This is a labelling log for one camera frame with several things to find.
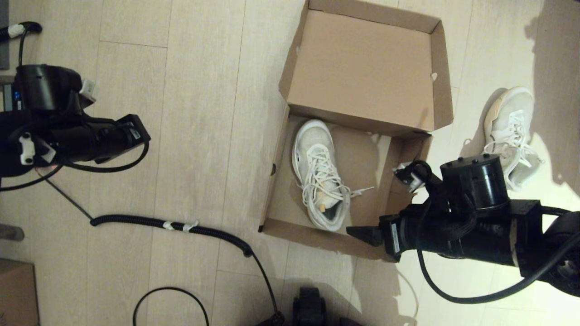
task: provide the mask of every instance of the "floor plank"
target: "floor plank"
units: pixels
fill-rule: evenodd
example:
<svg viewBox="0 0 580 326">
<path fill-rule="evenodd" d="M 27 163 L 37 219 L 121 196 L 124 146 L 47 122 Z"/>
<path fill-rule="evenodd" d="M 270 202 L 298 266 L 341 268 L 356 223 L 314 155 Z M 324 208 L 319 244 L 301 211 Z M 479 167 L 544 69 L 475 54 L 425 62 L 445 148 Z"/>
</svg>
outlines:
<svg viewBox="0 0 580 326">
<path fill-rule="evenodd" d="M 153 216 L 160 146 L 166 49 L 101 42 L 93 115 L 119 119 L 137 114 L 151 147 L 138 166 L 118 173 L 90 175 L 90 211 Z M 142 146 L 104 166 L 134 161 Z M 111 224 L 89 232 L 87 325 L 130 324 L 133 308 L 148 290 L 153 229 Z M 108 311 L 108 318 L 103 318 Z"/>
<path fill-rule="evenodd" d="M 52 177 L 66 193 L 88 207 L 89 175 L 63 168 Z M 86 324 L 87 218 L 47 183 L 31 188 L 31 256 L 43 325 Z"/>
<path fill-rule="evenodd" d="M 222 225 L 244 2 L 174 0 L 169 31 L 155 215 Z M 154 230 L 150 287 L 174 285 L 213 302 L 219 241 Z M 170 294 L 149 300 L 149 325 L 183 323 Z"/>
<path fill-rule="evenodd" d="M 284 277 L 288 241 L 256 232 L 286 103 L 278 91 L 303 1 L 246 4 L 222 228 L 248 242 L 272 277 Z M 240 250 L 220 246 L 218 269 L 260 275 Z"/>
<path fill-rule="evenodd" d="M 101 41 L 167 47 L 171 0 L 104 0 Z"/>
</svg>

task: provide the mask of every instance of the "cardboard flap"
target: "cardboard flap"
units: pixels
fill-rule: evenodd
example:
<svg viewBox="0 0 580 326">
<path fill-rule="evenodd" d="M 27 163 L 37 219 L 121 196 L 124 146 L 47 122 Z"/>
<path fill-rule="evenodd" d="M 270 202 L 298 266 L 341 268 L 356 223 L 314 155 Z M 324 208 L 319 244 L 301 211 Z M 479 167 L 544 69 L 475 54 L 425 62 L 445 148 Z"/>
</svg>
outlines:
<svg viewBox="0 0 580 326">
<path fill-rule="evenodd" d="M 431 67 L 433 73 L 437 74 L 433 82 L 433 127 L 437 130 L 453 122 L 451 81 L 442 21 L 431 34 Z"/>
<path fill-rule="evenodd" d="M 432 131 L 430 43 L 424 32 L 310 10 L 286 100 Z"/>
<path fill-rule="evenodd" d="M 431 34 L 440 19 L 361 0 L 310 0 L 310 9 Z"/>
<path fill-rule="evenodd" d="M 306 0 L 304 2 L 304 7 L 302 7 L 302 13 L 300 14 L 300 23 L 298 23 L 298 27 L 296 28 L 296 33 L 294 34 L 294 39 L 292 40 L 290 49 L 288 49 L 288 55 L 286 57 L 286 63 L 284 64 L 284 70 L 282 71 L 282 77 L 278 83 L 278 89 L 280 90 L 280 93 L 285 100 L 288 100 L 290 86 L 292 85 L 292 77 L 294 76 L 294 67 L 296 67 L 298 51 L 300 49 L 300 44 L 302 44 L 302 31 L 304 30 L 304 25 L 306 24 L 308 5 L 309 2 Z"/>
</svg>

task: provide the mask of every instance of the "cardboard box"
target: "cardboard box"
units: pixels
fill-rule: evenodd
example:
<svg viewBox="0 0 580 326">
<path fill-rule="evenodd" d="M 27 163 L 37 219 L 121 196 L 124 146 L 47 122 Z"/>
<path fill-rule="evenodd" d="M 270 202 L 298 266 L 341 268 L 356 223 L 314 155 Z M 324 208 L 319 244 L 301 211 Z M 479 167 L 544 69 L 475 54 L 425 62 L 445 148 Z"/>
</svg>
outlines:
<svg viewBox="0 0 580 326">
<path fill-rule="evenodd" d="M 385 258 L 346 234 L 398 213 L 411 195 L 393 168 L 425 159 L 429 132 L 453 121 L 445 32 L 440 19 L 359 0 L 306 1 L 280 92 L 288 102 L 260 231 L 349 255 Z M 328 123 L 336 165 L 352 190 L 350 218 L 336 233 L 316 229 L 302 204 L 291 148 L 308 118 Z"/>
<path fill-rule="evenodd" d="M 32 264 L 0 259 L 0 325 L 38 325 Z"/>
</svg>

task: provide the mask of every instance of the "white label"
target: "white label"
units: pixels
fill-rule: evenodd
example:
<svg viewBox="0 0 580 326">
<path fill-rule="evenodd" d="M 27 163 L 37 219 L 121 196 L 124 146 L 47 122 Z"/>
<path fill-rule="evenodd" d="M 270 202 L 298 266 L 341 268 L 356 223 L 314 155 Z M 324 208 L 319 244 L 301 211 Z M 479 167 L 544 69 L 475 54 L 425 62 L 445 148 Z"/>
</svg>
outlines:
<svg viewBox="0 0 580 326">
<path fill-rule="evenodd" d="M 391 224 L 391 233 L 393 235 L 393 246 L 395 249 L 395 253 L 398 253 L 399 250 L 401 250 L 401 248 L 399 247 L 399 244 L 398 244 L 398 234 L 397 234 L 397 225 L 396 224 Z"/>
</svg>

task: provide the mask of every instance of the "white clip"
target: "white clip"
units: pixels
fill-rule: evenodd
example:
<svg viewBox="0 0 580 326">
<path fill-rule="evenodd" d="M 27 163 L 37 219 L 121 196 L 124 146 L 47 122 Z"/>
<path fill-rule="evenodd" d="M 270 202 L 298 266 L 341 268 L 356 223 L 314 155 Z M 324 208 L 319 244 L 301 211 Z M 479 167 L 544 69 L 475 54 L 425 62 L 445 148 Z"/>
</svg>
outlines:
<svg viewBox="0 0 580 326">
<path fill-rule="evenodd" d="M 198 226 L 200 221 L 196 220 L 193 224 L 184 224 L 183 225 L 183 232 L 189 232 L 194 227 Z"/>
<path fill-rule="evenodd" d="M 22 165 L 32 165 L 34 163 L 34 155 L 36 151 L 34 150 L 34 142 L 32 142 L 32 137 L 28 132 L 24 133 L 18 141 L 22 144 L 22 154 L 20 154 L 20 163 Z"/>
<path fill-rule="evenodd" d="M 165 223 L 163 223 L 163 228 L 165 230 L 175 230 L 173 228 L 173 226 L 171 226 L 171 223 L 173 223 L 173 222 L 171 222 L 171 221 L 165 221 Z"/>
</svg>

